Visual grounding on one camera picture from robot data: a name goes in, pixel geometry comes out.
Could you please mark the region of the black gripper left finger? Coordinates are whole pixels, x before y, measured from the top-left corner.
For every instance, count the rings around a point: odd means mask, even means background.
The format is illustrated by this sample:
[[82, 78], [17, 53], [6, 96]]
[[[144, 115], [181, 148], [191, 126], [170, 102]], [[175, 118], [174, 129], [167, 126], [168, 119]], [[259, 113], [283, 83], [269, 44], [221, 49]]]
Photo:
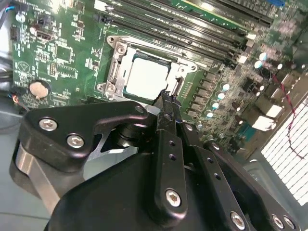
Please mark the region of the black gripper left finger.
[[[27, 112], [16, 150], [17, 169], [25, 174], [52, 212], [52, 218], [93, 222], [117, 206], [145, 201], [161, 223], [176, 223], [187, 212], [182, 141], [177, 136], [179, 104], [162, 91], [153, 115], [135, 101], [92, 103]], [[89, 157], [104, 146], [128, 141], [140, 148], [121, 164], [87, 181]]]

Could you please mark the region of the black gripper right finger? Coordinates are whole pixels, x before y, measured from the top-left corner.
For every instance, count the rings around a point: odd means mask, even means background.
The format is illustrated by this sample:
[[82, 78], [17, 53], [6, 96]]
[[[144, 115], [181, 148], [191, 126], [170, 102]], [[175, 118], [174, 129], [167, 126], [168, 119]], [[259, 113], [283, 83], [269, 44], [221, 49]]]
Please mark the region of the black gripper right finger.
[[211, 197], [208, 209], [217, 231], [299, 231], [287, 210], [230, 154], [214, 141], [202, 144], [194, 125], [180, 115], [180, 102], [171, 97], [184, 159], [193, 164]]

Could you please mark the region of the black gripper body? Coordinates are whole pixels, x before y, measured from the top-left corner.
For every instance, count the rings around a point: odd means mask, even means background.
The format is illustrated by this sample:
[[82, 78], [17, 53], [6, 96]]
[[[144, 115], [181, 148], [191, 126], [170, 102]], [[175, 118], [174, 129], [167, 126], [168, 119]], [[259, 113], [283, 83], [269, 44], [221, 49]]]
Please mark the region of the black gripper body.
[[204, 178], [184, 159], [183, 139], [160, 129], [151, 154], [135, 154], [71, 189], [49, 231], [215, 231]]

